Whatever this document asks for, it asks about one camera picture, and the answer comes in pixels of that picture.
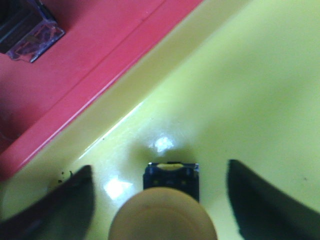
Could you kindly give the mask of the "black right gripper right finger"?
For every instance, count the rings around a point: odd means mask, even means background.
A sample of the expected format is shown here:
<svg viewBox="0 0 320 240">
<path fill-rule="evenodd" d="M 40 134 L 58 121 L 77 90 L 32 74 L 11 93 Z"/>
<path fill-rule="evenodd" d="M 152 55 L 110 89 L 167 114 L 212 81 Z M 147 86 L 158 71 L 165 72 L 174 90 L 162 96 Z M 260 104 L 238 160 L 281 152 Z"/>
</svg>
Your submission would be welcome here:
<svg viewBox="0 0 320 240">
<path fill-rule="evenodd" d="M 231 159 L 227 193 L 245 240 L 318 240 L 320 214 L 279 190 L 242 162 Z"/>
</svg>

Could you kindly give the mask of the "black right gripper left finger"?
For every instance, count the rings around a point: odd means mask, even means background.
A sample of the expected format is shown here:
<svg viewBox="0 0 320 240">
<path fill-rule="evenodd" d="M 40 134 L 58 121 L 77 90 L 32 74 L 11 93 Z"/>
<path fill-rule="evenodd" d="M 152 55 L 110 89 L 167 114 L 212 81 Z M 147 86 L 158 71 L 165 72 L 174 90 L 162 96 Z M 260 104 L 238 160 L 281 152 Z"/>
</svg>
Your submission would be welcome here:
<svg viewBox="0 0 320 240">
<path fill-rule="evenodd" d="M 85 165 L 45 197 L 1 222 L 2 240 L 83 240 L 95 211 L 93 170 Z"/>
</svg>

